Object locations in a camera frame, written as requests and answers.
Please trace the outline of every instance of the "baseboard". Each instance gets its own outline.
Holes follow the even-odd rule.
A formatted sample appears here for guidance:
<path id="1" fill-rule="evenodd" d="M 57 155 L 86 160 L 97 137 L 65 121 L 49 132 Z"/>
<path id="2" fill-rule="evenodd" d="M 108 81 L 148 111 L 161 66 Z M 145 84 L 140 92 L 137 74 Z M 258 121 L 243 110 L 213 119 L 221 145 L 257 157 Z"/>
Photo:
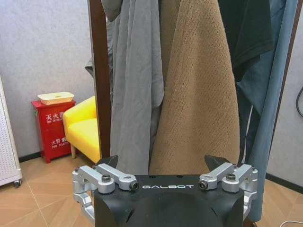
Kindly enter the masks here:
<path id="1" fill-rule="evenodd" d="M 29 155 L 19 157 L 19 162 L 25 162 L 25 161 L 28 161 L 28 160 L 31 160 L 31 159 L 34 159 L 34 158 L 37 158 L 37 157 L 41 157 L 41 152 L 40 151 L 36 152 L 36 153 L 33 153 L 33 154 L 29 154 Z"/>
<path id="2" fill-rule="evenodd" d="M 298 193 L 303 194 L 303 187 L 299 186 L 299 185 L 297 185 L 295 183 L 289 182 L 287 180 L 284 180 L 284 179 L 282 179 L 280 177 L 277 177 L 277 176 L 274 176 L 272 174 L 266 174 L 266 179 L 268 179 L 268 180 L 270 180 L 272 182 L 275 182 L 275 183 L 277 183 L 279 185 L 282 185 L 282 186 L 284 186 L 286 188 L 289 188 L 291 190 L 294 190 L 294 191 L 296 191 Z"/>

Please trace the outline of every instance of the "screw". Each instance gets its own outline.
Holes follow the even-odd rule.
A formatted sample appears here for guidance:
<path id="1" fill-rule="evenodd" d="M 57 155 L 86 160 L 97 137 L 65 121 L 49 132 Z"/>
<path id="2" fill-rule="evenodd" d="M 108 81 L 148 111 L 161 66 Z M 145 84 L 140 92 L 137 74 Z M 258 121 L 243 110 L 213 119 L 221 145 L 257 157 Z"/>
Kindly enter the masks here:
<path id="1" fill-rule="evenodd" d="M 131 184 L 129 185 L 129 188 L 132 191 L 136 191 L 139 188 L 139 183 L 137 181 L 131 182 Z"/>
<path id="2" fill-rule="evenodd" d="M 228 181 L 235 181 L 236 180 L 236 175 L 235 174 L 227 174 L 226 179 Z"/>
<path id="3" fill-rule="evenodd" d="M 111 177 L 108 174 L 102 175 L 102 178 L 101 178 L 102 182 L 104 182 L 104 183 L 110 182 L 110 179 L 111 179 Z"/>
<path id="4" fill-rule="evenodd" d="M 204 191 L 208 188 L 208 183 L 206 181 L 200 181 L 199 187 L 200 187 L 200 189 L 202 189 Z"/>

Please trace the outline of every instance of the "black t-shirt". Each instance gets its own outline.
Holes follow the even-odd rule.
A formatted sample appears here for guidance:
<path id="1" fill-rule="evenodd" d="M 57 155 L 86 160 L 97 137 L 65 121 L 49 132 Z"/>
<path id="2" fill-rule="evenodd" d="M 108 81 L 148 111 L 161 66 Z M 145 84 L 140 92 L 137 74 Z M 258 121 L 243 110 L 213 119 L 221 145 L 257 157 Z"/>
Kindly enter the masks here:
<path id="1" fill-rule="evenodd" d="M 273 49 L 269 0 L 218 1 L 233 73 L 240 81 L 260 54 Z"/>

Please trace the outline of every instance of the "black cable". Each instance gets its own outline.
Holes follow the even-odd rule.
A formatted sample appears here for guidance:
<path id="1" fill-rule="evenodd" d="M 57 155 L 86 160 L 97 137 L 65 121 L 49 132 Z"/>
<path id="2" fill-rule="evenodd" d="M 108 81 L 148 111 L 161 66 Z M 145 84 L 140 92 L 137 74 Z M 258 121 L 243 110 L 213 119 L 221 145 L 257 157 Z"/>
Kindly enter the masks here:
<path id="1" fill-rule="evenodd" d="M 300 110 L 300 108 L 299 108 L 299 99 L 300 99 L 300 97 L 301 97 L 302 92 L 303 92 L 303 87 L 301 88 L 301 90 L 300 90 L 300 92 L 299 92 L 299 94 L 298 94 L 298 96 L 297 96 L 297 99 L 296 99 L 296 101 L 295 101 L 295 106 L 297 107 L 297 111 L 298 111 L 298 113 L 301 115 L 301 117 L 303 117 L 303 113 L 301 112 L 301 110 Z"/>

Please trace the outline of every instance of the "red cabinet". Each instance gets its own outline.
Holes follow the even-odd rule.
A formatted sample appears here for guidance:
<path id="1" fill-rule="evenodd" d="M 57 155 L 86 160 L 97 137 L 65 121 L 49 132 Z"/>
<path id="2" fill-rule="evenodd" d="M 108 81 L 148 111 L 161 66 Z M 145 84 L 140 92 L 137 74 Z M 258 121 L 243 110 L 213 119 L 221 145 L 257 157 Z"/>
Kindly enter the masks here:
<path id="1" fill-rule="evenodd" d="M 41 156 L 46 163 L 52 158 L 71 153 L 69 142 L 65 138 L 63 114 L 75 105 L 75 101 L 54 105 L 44 105 L 40 101 L 33 101 L 34 115 L 39 135 L 39 142 L 43 146 Z"/>

